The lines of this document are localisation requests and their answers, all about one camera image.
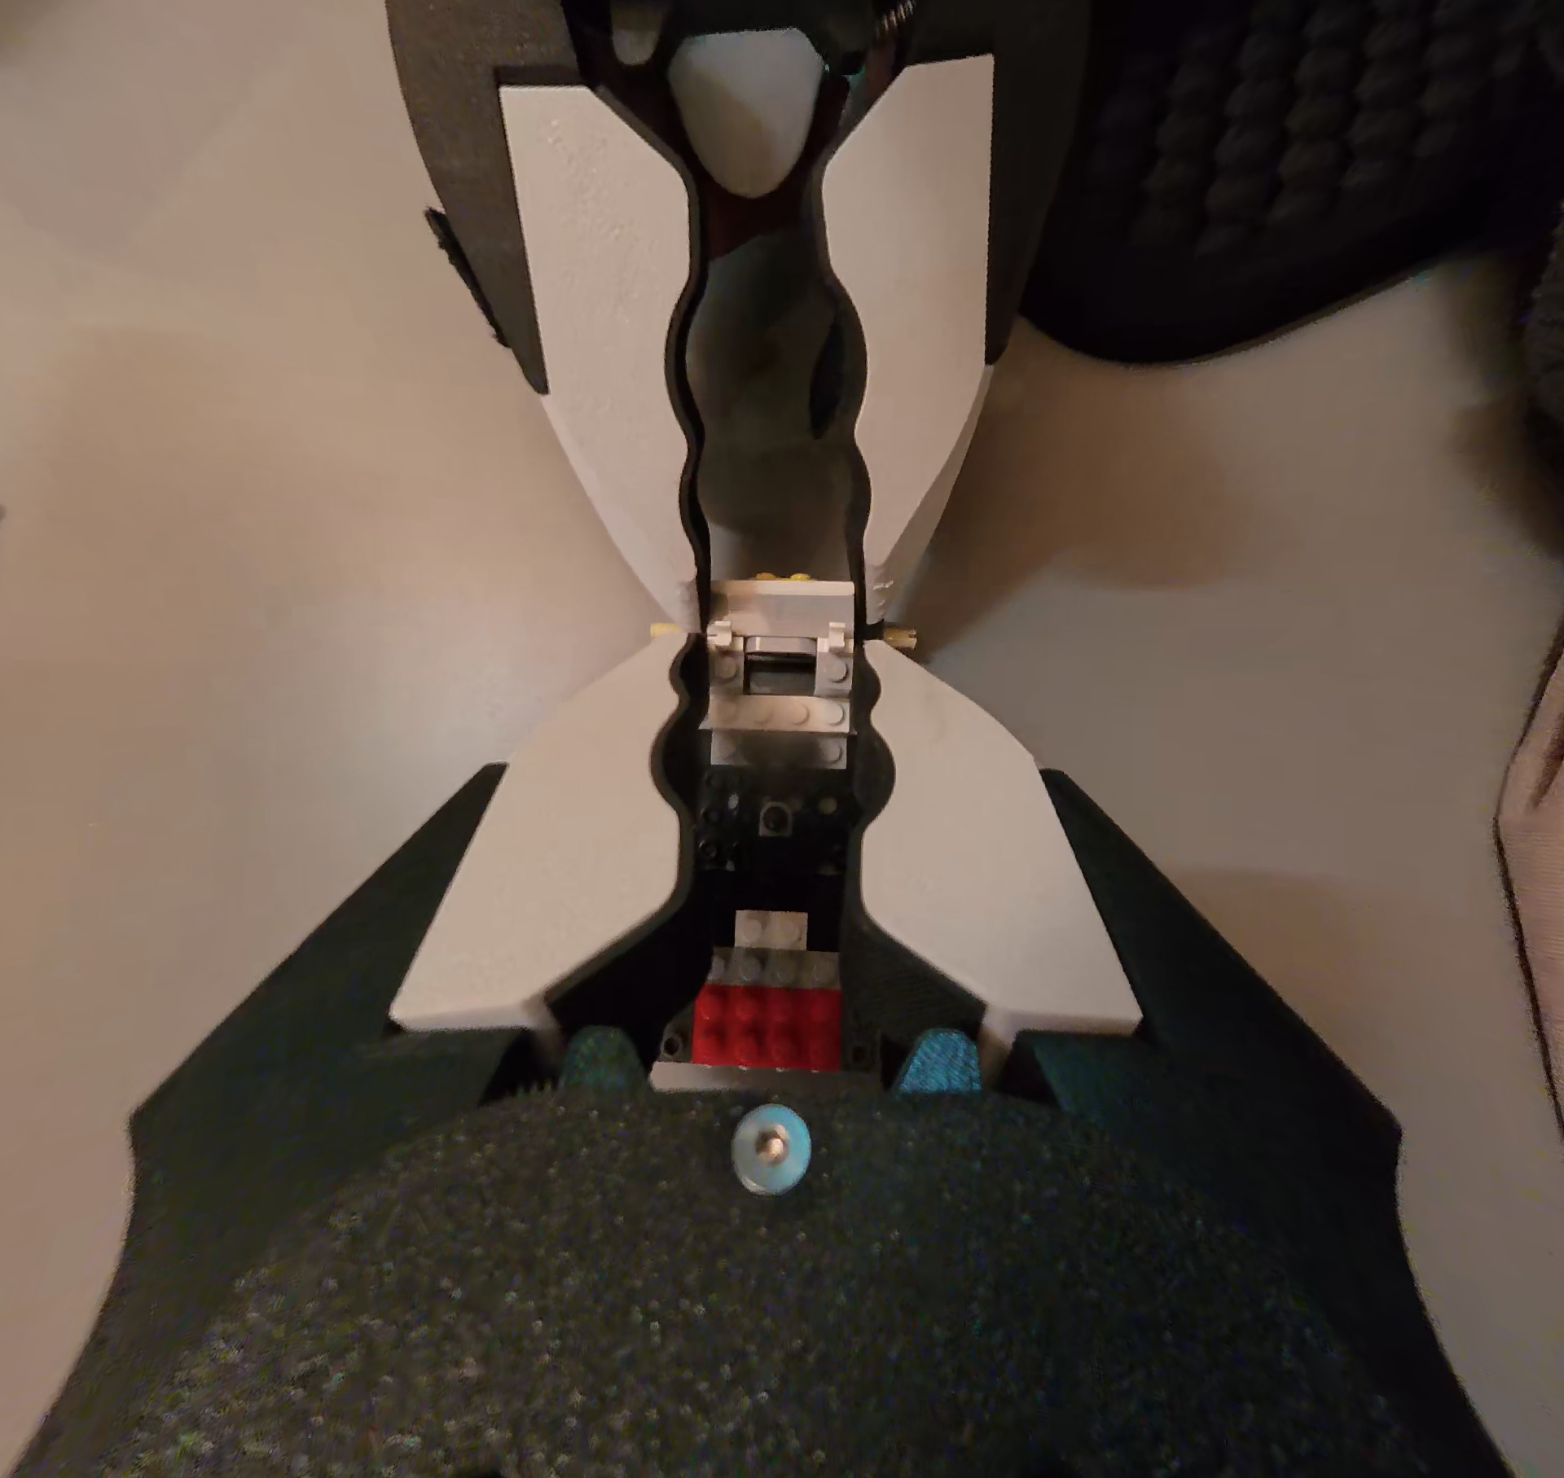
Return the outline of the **person's beige garment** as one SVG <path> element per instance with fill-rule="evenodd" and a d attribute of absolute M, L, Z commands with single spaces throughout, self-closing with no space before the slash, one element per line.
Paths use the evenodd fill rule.
<path fill-rule="evenodd" d="M 1541 680 L 1495 812 L 1503 880 L 1556 1121 L 1562 1121 L 1562 647 Z"/>

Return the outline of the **white desk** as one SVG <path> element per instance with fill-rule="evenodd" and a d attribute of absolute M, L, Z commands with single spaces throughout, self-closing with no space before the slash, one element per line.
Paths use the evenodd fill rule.
<path fill-rule="evenodd" d="M 381 0 L 3 0 L 3 1468 L 132 1110 L 656 608 L 422 219 Z M 1018 325 L 910 610 L 1398 1116 L 1560 1474 L 1560 1134 L 1492 817 L 1560 616 L 1510 278 L 1121 369 Z"/>

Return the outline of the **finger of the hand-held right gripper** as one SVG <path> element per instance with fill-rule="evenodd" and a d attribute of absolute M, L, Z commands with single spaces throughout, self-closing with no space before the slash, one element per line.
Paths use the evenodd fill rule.
<path fill-rule="evenodd" d="M 697 275 L 684 157 L 607 91 L 503 84 L 500 117 L 544 366 L 542 406 L 616 548 L 660 605 L 699 602 L 690 415 L 674 330 Z"/>
<path fill-rule="evenodd" d="M 824 164 L 829 270 L 865 351 L 865 594 L 894 599 L 948 504 L 987 359 L 995 63 L 906 66 Z"/>

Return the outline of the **toy brick car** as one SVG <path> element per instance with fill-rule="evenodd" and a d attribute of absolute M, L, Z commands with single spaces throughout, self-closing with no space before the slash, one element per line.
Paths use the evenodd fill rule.
<path fill-rule="evenodd" d="M 663 1027 L 661 1092 L 888 1085 L 907 1049 L 845 988 L 860 711 L 850 579 L 712 586 L 694 789 L 694 931 L 708 957 Z"/>

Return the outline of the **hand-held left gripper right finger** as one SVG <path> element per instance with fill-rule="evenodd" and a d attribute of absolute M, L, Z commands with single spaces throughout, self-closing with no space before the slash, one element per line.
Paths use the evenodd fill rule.
<path fill-rule="evenodd" d="M 1034 756 L 883 641 L 870 722 L 891 761 L 858 890 L 889 939 L 979 1009 L 979 1036 L 1130 1035 L 1142 1007 Z"/>

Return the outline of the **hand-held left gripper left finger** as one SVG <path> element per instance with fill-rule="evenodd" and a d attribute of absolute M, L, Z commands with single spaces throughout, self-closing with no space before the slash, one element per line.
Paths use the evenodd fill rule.
<path fill-rule="evenodd" d="M 557 1002 L 674 898 L 655 779 L 682 631 L 563 701 L 513 752 L 389 1005 L 405 1032 L 560 1032 Z"/>

